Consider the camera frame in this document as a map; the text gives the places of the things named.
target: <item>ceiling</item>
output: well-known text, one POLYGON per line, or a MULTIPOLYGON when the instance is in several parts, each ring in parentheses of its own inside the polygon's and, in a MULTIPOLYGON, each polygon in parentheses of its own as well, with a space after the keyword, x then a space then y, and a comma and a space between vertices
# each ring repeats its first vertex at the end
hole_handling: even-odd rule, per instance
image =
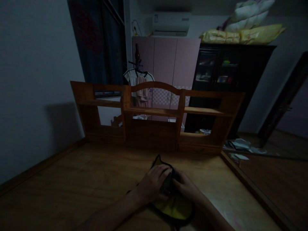
MULTIPOLYGON (((230 15, 241 0, 137 0, 142 14, 188 11, 193 15, 230 15)), ((269 16, 308 16, 308 0, 276 0, 269 16)))

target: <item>hanging clothes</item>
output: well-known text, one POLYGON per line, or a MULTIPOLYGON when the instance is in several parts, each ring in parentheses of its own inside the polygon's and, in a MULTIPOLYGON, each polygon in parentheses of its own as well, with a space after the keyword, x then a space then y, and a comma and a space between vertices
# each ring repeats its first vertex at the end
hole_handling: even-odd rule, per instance
MULTIPOLYGON (((137 77, 137 85, 147 82, 147 79, 139 75, 137 77)), ((141 89, 136 92, 137 107, 151 107, 150 90, 148 88, 141 89)))
MULTIPOLYGON (((137 85, 138 76, 145 78, 146 82, 155 81, 152 74, 150 74, 148 72, 142 72, 142 71, 139 71, 137 69, 129 69, 124 73, 123 76, 128 81, 130 86, 136 86, 137 85)), ((132 92, 132 96, 136 97, 137 93, 132 92)))

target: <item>person's right hand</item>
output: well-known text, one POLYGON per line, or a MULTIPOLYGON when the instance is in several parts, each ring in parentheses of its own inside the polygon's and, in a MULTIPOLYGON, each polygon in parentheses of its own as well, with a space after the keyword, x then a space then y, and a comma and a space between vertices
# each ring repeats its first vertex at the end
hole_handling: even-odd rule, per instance
POLYGON ((204 196, 203 193, 198 189, 198 187, 191 181, 191 179, 189 179, 189 177, 184 172, 177 169, 174 170, 180 176, 181 182, 172 179, 173 184, 177 187, 177 189, 184 197, 191 200, 192 202, 196 202, 204 196))

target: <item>wooden bed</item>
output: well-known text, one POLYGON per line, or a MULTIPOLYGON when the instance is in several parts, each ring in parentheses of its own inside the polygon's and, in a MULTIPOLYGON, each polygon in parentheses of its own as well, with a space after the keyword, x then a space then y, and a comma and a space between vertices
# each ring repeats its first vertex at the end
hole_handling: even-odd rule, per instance
MULTIPOLYGON (((244 98, 151 82, 135 87, 71 82, 85 138, 0 187, 1 230, 70 230, 133 189, 158 154, 195 182, 235 230, 280 230, 220 157, 244 98), (133 107, 131 92, 163 88, 179 96, 177 110, 133 107), (94 90, 122 91, 121 102, 96 100, 94 90), (220 108, 185 106, 185 97, 221 98, 220 108), (102 126, 97 106, 121 108, 123 127, 102 126), (209 136, 181 133, 185 112, 214 115, 209 136), (132 114, 176 117, 176 123, 133 120, 132 114)), ((119 230, 172 230, 142 209, 119 230)), ((197 213, 181 230, 213 230, 197 213)))
MULTIPOLYGON (((85 143, 58 154, 49 163, 59 160, 4 194, 0 198, 1 230, 70 230, 124 196, 158 154, 185 171, 235 230, 280 230, 220 156, 99 143, 85 143)), ((205 228, 211 230, 206 218, 197 215, 181 230, 205 228)), ((144 209, 118 230, 171 229, 144 209)))

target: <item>wardrobe door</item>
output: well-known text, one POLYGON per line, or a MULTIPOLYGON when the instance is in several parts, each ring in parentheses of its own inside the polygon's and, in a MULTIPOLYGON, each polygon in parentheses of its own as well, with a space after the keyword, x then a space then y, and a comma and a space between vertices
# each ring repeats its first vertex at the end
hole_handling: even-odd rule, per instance
MULTIPOLYGON (((198 38, 180 38, 177 40, 175 65, 173 73, 173 86, 178 89, 191 90, 195 75, 198 53, 200 48, 198 38)), ((187 96, 185 106, 188 107, 190 97, 187 96)), ((179 96, 172 94, 170 109, 177 109, 179 96)), ((183 124, 185 125, 187 113, 184 113, 183 124)))
MULTIPOLYGON (((155 38, 153 72, 155 81, 172 85, 176 43, 176 38, 155 38)), ((171 92, 158 88, 153 89, 152 107, 169 109, 170 100, 171 92)), ((168 121, 168 117, 153 115, 152 120, 168 121)))
POLYGON ((142 60, 143 67, 142 71, 147 71, 150 74, 153 74, 153 63, 154 63, 154 38, 152 37, 133 37, 133 62, 136 62, 135 52, 136 52, 136 43, 139 46, 140 59, 142 60))

